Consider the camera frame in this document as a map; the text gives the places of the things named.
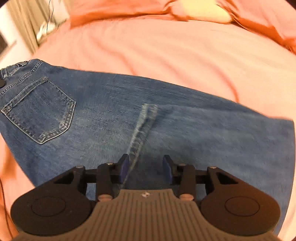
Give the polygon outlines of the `blue denim jeans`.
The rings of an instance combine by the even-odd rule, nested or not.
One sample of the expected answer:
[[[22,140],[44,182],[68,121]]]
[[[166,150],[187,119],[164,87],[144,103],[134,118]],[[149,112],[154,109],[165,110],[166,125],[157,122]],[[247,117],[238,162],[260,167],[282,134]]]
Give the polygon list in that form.
[[[42,60],[1,70],[1,135],[35,186],[128,154],[123,188],[166,189],[163,156],[217,166],[272,196],[283,226],[295,172],[292,120],[154,79]]]

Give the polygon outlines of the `orange bed sheet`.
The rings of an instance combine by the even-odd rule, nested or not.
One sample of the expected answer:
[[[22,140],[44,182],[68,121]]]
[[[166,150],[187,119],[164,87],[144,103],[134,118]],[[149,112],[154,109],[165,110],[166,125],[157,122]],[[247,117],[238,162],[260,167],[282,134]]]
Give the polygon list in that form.
[[[143,76],[295,120],[295,55],[236,25],[160,19],[64,23],[34,58],[70,69]]]

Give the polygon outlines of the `white cloth on nightstand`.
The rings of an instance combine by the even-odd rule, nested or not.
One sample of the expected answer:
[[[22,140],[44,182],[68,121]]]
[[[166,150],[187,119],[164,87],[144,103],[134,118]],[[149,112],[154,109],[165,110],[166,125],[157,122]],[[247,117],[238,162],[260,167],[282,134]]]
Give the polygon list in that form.
[[[56,27],[56,24],[53,22],[43,22],[36,35],[37,41],[41,41],[42,38],[46,37],[48,34],[53,32],[56,29]]]

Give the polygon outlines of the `yellow small cushion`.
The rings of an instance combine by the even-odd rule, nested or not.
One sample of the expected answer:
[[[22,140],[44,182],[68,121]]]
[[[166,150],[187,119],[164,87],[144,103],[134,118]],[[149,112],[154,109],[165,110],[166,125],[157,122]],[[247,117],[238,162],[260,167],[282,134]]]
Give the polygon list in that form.
[[[188,20],[219,24],[232,22],[231,15],[214,0],[182,0],[180,4]]]

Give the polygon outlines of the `left orange pillow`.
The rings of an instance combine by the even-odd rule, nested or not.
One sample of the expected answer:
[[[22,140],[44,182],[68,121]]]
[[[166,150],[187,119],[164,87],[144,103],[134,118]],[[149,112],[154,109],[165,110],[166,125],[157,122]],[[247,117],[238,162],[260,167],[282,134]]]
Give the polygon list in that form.
[[[186,21],[180,1],[69,1],[71,27],[97,20],[152,18]]]

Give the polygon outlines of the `orange pillow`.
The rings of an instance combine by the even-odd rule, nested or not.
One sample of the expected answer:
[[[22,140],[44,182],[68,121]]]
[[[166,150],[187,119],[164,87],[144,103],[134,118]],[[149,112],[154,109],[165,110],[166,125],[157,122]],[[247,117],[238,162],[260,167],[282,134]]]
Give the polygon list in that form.
[[[295,53],[295,9],[287,1],[217,1],[241,27]]]
[[[180,1],[69,1],[71,27],[97,20],[152,18],[186,21]]]

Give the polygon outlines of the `right orange pillow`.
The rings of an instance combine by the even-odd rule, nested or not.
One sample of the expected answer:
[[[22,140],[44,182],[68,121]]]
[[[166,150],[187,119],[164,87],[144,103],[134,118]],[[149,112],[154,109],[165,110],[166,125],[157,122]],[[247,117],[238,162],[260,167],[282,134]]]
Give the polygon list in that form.
[[[287,1],[217,1],[241,27],[295,53],[295,9]]]

